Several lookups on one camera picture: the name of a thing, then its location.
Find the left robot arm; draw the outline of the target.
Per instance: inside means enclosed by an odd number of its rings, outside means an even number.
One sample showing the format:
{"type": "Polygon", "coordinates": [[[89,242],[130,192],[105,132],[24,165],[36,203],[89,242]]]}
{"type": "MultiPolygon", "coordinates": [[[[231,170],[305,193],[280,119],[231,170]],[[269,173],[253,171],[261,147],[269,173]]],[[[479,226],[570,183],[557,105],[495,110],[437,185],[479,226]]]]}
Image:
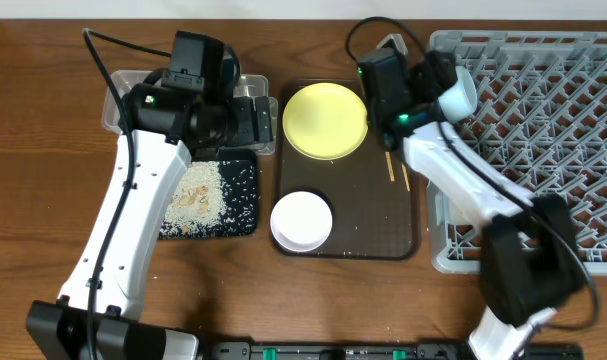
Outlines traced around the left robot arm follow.
{"type": "Polygon", "coordinates": [[[256,150],[274,139],[273,98],[240,96],[234,50],[180,31],[168,65],[128,90],[107,81],[117,114],[112,177],[86,247],[52,302],[26,319],[48,359],[194,359],[196,335],[141,322],[152,254],[177,186],[195,162],[222,173],[222,209],[207,237],[244,236],[258,223],[256,150]]]}

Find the yellow plastic plate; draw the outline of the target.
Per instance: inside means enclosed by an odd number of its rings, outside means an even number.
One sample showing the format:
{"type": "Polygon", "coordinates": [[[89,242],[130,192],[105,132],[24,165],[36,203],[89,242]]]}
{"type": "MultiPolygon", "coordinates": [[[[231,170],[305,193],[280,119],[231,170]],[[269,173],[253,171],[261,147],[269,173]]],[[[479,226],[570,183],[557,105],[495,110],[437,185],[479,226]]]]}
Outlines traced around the yellow plastic plate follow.
{"type": "Polygon", "coordinates": [[[321,82],[296,91],[287,101],[282,127],[289,144],[316,160],[335,160],[356,150],[368,132],[367,110],[349,88],[321,82]]]}

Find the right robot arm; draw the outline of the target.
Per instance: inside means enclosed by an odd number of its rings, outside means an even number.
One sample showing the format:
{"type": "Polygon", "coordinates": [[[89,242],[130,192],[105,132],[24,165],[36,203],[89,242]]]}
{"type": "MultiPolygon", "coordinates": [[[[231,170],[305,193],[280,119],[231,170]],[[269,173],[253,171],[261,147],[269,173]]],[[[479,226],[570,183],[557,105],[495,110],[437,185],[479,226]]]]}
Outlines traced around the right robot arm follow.
{"type": "Polygon", "coordinates": [[[517,359],[567,299],[590,284],[564,199],[537,196],[468,147],[456,122],[477,107],[470,73],[438,51],[407,64],[390,34],[357,58],[368,120],[382,147],[434,183],[481,239],[479,282],[486,303],[468,339],[477,359],[517,359]]]}

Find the white bowl with crumbs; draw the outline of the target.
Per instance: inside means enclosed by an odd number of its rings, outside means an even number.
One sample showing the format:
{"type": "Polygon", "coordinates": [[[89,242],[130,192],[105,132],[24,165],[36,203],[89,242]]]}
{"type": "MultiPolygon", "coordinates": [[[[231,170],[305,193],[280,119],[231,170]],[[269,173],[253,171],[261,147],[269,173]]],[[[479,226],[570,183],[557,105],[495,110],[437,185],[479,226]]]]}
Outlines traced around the white bowl with crumbs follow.
{"type": "Polygon", "coordinates": [[[323,245],[333,227],[328,203],[319,195],[296,191],[282,197],[270,216],[276,243],[290,252],[310,252],[323,245]]]}

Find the white paper cup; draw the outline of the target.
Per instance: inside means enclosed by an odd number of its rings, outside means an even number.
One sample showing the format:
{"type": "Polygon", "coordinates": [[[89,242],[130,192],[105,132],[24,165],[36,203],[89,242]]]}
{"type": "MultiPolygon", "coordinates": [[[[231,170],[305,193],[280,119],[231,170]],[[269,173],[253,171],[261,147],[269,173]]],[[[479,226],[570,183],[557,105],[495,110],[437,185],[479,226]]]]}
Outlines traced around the white paper cup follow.
{"type": "Polygon", "coordinates": [[[463,66],[456,66],[455,84],[438,97],[438,104],[445,119],[454,124],[469,116],[477,109],[478,96],[470,72],[463,66]]]}

